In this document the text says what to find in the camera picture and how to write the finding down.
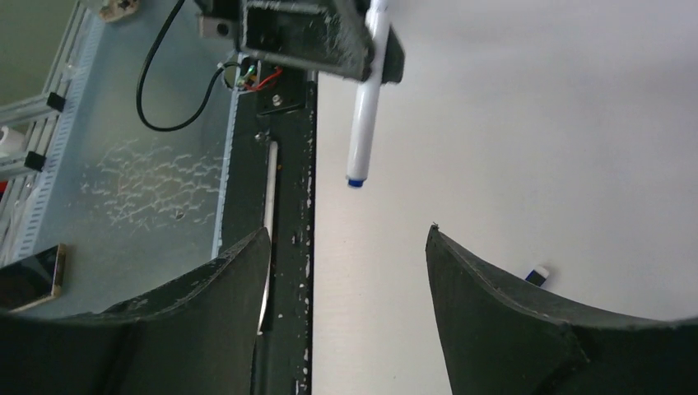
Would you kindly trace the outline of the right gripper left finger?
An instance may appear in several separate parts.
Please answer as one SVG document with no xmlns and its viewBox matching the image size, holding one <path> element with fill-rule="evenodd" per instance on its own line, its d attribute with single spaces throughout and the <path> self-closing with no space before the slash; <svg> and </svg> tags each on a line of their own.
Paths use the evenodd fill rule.
<svg viewBox="0 0 698 395">
<path fill-rule="evenodd" d="M 270 254 L 261 228 L 99 314 L 2 314 L 2 393 L 249 393 Z"/>
</svg>

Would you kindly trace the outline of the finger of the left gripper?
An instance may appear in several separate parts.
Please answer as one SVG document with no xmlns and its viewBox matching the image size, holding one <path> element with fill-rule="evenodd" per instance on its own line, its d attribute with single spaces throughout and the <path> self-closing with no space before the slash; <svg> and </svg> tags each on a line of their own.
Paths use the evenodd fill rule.
<svg viewBox="0 0 698 395">
<path fill-rule="evenodd" d="M 276 65 L 355 81 L 369 78 L 375 55 L 354 1 L 242 1 L 240 49 Z"/>
<path fill-rule="evenodd" d="M 402 81 L 405 59 L 406 55 L 402 43 L 395 29 L 390 26 L 383 66 L 383 84 L 398 84 Z"/>
</svg>

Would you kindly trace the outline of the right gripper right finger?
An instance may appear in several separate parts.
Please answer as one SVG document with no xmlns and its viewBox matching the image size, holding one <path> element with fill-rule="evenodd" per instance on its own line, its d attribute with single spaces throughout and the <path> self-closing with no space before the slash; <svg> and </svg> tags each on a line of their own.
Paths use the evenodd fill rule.
<svg viewBox="0 0 698 395">
<path fill-rule="evenodd" d="M 553 294 L 432 226 L 426 265 L 455 394 L 694 394 L 697 321 L 658 321 Z"/>
</svg>

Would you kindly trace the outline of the white pen blue end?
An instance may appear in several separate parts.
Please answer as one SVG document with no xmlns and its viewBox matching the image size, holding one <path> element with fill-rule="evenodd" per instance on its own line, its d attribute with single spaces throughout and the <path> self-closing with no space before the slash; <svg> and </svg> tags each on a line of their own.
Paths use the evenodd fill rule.
<svg viewBox="0 0 698 395">
<path fill-rule="evenodd" d="M 365 24 L 375 45 L 375 55 L 371 62 L 369 78 L 362 82 L 356 91 L 347 159 L 347 185 L 351 188 L 361 188 L 369 175 L 379 93 L 389 37 L 389 1 L 371 1 L 365 17 Z"/>
</svg>

